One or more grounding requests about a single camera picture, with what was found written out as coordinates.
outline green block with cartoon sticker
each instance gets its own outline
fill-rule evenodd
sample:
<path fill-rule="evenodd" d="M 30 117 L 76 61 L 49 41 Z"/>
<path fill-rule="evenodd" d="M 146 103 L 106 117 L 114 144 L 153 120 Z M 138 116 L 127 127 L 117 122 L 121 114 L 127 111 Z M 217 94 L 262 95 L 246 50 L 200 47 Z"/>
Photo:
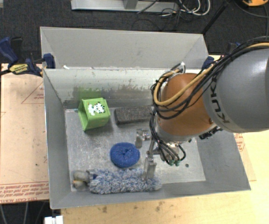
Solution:
<path fill-rule="evenodd" d="M 111 117 L 103 98 L 82 99 L 78 106 L 78 115 L 84 131 L 106 125 Z"/>

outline cardboard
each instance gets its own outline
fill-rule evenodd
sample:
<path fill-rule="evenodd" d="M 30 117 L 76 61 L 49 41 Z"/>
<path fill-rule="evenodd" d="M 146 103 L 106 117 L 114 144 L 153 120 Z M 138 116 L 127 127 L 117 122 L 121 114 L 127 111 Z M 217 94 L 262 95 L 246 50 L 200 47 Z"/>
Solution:
<path fill-rule="evenodd" d="M 45 140 L 42 78 L 2 76 L 0 204 L 49 199 Z"/>

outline blue scouring pad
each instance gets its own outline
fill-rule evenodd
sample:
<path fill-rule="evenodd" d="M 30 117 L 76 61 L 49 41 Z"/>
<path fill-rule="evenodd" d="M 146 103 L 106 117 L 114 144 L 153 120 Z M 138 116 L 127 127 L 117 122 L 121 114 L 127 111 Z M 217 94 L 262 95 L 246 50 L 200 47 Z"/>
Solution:
<path fill-rule="evenodd" d="M 110 150 L 111 161 L 119 168 L 135 165 L 140 159 L 140 151 L 131 143 L 117 143 Z"/>
<path fill-rule="evenodd" d="M 143 169 L 120 169 L 115 172 L 97 170 L 90 178 L 89 189 L 92 193 L 110 194 L 122 192 L 151 192 L 162 187 L 157 177 L 143 180 Z"/>

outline dark foam block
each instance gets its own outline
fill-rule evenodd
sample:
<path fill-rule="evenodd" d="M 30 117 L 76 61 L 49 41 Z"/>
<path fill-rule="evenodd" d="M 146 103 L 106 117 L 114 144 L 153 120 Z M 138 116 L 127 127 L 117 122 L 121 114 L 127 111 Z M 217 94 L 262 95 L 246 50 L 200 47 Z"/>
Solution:
<path fill-rule="evenodd" d="M 114 110 L 117 125 L 137 123 L 150 120 L 152 108 L 149 105 L 120 107 Z"/>

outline blue clamp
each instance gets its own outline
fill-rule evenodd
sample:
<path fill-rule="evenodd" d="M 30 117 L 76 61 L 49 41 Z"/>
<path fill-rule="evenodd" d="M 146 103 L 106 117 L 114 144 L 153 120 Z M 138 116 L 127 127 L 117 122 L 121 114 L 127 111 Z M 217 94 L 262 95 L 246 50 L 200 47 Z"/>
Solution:
<path fill-rule="evenodd" d="M 214 58 L 212 56 L 207 57 L 207 59 L 204 61 L 202 65 L 202 70 L 207 69 L 212 62 L 214 62 Z"/>
<path fill-rule="evenodd" d="M 17 63 L 18 57 L 11 47 L 10 37 L 5 37 L 0 40 L 0 53 L 10 60 L 8 70 L 16 75 L 30 74 L 35 76 L 42 76 L 42 69 L 36 66 L 35 62 L 27 58 L 25 63 Z M 56 63 L 51 53 L 44 54 L 42 59 L 37 61 L 45 61 L 47 68 L 54 69 Z"/>
<path fill-rule="evenodd" d="M 44 54 L 43 60 L 46 62 L 48 69 L 55 69 L 56 68 L 55 59 L 51 53 Z"/>

